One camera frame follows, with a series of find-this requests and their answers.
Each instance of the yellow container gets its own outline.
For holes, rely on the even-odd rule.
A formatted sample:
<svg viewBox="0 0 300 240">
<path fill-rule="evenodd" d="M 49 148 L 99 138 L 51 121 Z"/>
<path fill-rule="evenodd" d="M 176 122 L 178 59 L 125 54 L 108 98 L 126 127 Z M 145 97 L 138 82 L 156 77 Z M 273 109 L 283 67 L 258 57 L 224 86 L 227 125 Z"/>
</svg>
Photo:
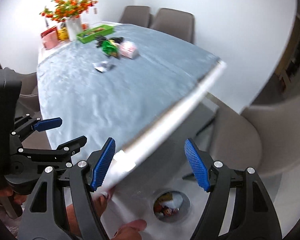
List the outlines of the yellow container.
<svg viewBox="0 0 300 240">
<path fill-rule="evenodd" d="M 68 32 L 67 32 L 66 28 L 62 28 L 62 29 L 58 30 L 58 38 L 61 41 L 65 41 L 65 40 L 67 40 L 69 38 L 68 37 Z"/>
</svg>

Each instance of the green toy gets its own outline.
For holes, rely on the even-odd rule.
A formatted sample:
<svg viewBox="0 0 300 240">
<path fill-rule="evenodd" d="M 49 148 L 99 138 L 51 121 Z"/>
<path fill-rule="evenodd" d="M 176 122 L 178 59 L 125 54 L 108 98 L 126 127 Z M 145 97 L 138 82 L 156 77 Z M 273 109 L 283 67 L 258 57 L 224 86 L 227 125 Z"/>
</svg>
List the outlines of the green toy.
<svg viewBox="0 0 300 240">
<path fill-rule="evenodd" d="M 119 55 L 118 48 L 114 44 L 112 44 L 110 41 L 104 41 L 101 46 L 102 51 L 109 55 L 117 57 Z"/>
</svg>

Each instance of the dining table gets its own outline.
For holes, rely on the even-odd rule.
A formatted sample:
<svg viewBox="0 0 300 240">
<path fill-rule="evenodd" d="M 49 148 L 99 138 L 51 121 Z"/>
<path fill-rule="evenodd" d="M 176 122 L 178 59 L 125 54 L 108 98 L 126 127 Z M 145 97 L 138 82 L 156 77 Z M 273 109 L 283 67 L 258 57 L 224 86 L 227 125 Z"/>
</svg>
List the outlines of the dining table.
<svg viewBox="0 0 300 240">
<path fill-rule="evenodd" d="M 73 41 L 47 53 L 40 49 L 37 67 L 42 117 L 63 120 L 59 128 L 47 131 L 52 149 L 85 135 L 87 144 L 72 156 L 75 164 L 101 149 L 108 137 L 116 142 L 98 192 L 116 185 L 146 160 L 226 68 L 218 56 L 168 34 L 130 24 L 112 26 L 114 33 L 107 38 L 133 42 L 136 58 L 108 57 L 95 41 Z M 114 67 L 96 71 L 105 60 Z"/>
</svg>

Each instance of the finger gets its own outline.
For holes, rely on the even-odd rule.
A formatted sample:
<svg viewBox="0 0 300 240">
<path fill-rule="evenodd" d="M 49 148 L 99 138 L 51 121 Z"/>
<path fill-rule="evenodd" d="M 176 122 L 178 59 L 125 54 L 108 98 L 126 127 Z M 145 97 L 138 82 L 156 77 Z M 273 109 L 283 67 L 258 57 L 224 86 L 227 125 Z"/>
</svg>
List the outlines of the finger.
<svg viewBox="0 0 300 240">
<path fill-rule="evenodd" d="M 6 187 L 0 190 L 0 197 L 10 197 L 13 195 L 12 188 Z"/>
<path fill-rule="evenodd" d="M 101 215 L 103 214 L 103 212 L 107 208 L 107 199 L 106 199 L 106 197 L 101 195 L 100 197 L 93 200 L 93 204 L 94 204 L 94 208 L 96 210 L 96 213 L 97 213 L 98 217 L 101 217 Z"/>
<path fill-rule="evenodd" d="M 66 212 L 67 212 L 70 231 L 77 236 L 81 236 L 77 218 L 75 217 L 74 214 L 74 207 L 72 204 L 66 207 Z"/>
<path fill-rule="evenodd" d="M 22 205 L 27 199 L 27 196 L 23 196 L 23 195 L 18 195 L 16 194 L 14 196 L 14 202 L 18 205 Z"/>
<path fill-rule="evenodd" d="M 121 228 L 115 234 L 115 237 L 112 238 L 113 240 L 142 240 L 141 235 L 135 230 L 134 228 Z"/>
</svg>

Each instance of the green tray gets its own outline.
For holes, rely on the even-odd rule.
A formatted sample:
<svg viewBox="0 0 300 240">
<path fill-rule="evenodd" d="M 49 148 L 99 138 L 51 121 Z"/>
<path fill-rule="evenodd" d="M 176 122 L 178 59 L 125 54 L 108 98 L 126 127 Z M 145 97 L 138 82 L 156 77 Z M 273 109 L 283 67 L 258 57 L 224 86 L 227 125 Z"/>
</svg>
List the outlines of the green tray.
<svg viewBox="0 0 300 240">
<path fill-rule="evenodd" d="M 87 37 L 83 37 L 83 35 L 87 35 L 88 33 L 91 33 L 91 32 L 93 32 L 94 30 L 96 30 L 98 28 L 105 28 L 105 30 L 99 31 L 99 32 L 94 33 L 94 34 L 91 34 Z M 106 35 L 111 34 L 113 32 L 114 32 L 114 27 L 113 26 L 100 25 L 100 26 L 95 27 L 93 29 L 89 29 L 89 30 L 86 30 L 82 33 L 77 34 L 77 39 L 79 41 L 81 41 L 82 43 L 88 43 L 90 41 L 93 41 L 96 36 L 106 36 Z"/>
</svg>

